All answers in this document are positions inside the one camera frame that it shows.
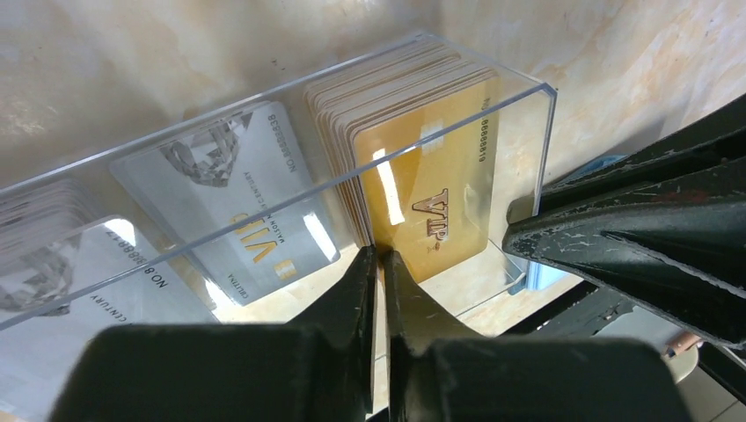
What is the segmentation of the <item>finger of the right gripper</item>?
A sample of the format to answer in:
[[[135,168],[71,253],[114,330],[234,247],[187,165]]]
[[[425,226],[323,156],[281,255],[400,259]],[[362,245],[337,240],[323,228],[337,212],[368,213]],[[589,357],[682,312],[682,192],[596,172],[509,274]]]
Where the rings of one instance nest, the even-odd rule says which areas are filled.
[[[552,266],[693,331],[745,346],[745,99],[581,178],[509,224],[511,255]]]

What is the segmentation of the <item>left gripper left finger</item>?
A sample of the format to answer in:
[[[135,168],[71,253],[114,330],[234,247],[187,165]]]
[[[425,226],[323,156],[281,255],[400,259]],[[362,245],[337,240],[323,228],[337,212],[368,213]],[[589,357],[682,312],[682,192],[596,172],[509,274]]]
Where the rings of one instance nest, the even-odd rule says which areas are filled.
[[[132,324],[85,348],[54,421],[361,421],[372,408],[377,254],[284,324]]]

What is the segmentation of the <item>clear plastic card box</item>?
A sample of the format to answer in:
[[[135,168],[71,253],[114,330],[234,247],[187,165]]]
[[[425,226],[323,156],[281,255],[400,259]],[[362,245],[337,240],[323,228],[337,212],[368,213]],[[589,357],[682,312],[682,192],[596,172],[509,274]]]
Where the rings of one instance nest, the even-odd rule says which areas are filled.
[[[557,92],[533,76],[432,34],[409,37],[5,187],[1,191],[1,258],[25,247],[50,244],[83,226],[118,215],[130,221],[156,250],[156,257],[147,264],[167,263],[216,321],[281,319],[327,289],[360,248],[376,245],[361,175],[379,162],[356,159],[355,135],[490,76],[501,80],[493,105],[444,129],[449,132],[489,113],[498,114],[487,246],[421,282],[447,309],[463,314],[530,274],[531,264],[504,253],[501,238],[511,218],[512,200],[523,201],[518,210],[522,217],[538,211]],[[296,199],[318,196],[322,200],[340,257],[240,305],[190,259],[194,243],[179,244],[168,237],[111,173],[110,165],[265,101],[280,102],[286,109],[313,184]]]

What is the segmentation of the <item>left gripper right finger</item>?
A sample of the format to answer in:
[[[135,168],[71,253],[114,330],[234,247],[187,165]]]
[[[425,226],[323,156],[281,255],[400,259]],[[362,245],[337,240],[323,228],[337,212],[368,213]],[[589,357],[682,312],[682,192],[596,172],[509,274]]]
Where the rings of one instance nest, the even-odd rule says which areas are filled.
[[[633,338],[489,338],[382,257],[392,421],[687,421],[669,368]]]

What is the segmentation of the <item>yellow card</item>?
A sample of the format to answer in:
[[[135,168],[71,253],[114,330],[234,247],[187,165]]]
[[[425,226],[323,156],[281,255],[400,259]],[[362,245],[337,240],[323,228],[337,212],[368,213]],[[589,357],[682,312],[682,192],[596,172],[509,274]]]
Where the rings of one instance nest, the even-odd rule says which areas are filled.
[[[353,139],[376,245],[418,283],[487,246],[499,117],[444,129],[493,105],[497,76],[360,130]]]

